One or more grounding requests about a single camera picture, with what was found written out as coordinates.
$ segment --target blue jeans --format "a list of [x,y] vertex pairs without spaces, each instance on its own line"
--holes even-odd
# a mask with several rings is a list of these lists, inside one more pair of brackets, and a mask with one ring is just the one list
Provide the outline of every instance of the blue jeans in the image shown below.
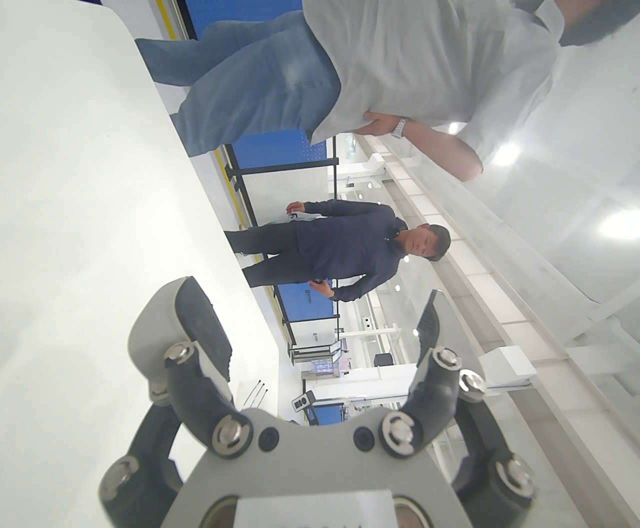
[[171,116],[189,156],[249,134],[310,133],[340,94],[301,11],[267,22],[214,22],[201,40],[136,43],[155,82],[191,86]]

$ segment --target white counter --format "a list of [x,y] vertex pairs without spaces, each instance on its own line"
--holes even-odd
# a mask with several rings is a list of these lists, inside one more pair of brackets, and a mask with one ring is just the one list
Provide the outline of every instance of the white counter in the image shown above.
[[195,276],[234,348],[232,391],[260,378],[271,413],[278,350],[113,12],[0,0],[0,24],[2,518],[107,526],[99,479],[149,405],[126,345],[151,295]]

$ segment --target man in navy shirt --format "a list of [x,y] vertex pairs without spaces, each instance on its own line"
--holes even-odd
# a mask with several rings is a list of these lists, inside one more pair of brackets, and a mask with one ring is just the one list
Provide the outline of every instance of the man in navy shirt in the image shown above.
[[[353,301],[391,279],[406,255],[436,262],[451,245],[446,228],[423,224],[409,229],[387,205],[293,202],[287,214],[295,212],[325,218],[225,231],[236,253],[276,255],[243,270],[252,288],[308,282],[333,301]],[[360,275],[355,284],[335,289],[325,280]]]

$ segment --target short black hair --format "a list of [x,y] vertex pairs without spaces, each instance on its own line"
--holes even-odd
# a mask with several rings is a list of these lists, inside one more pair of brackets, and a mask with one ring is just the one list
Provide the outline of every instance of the short black hair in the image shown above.
[[451,245],[451,235],[446,227],[437,224],[431,224],[429,231],[434,233],[438,237],[438,243],[436,244],[436,254],[432,257],[425,257],[431,262],[438,262],[444,254],[447,252]]
[[568,27],[560,39],[562,46],[595,44],[613,35],[640,13],[640,0],[603,0],[582,20]]

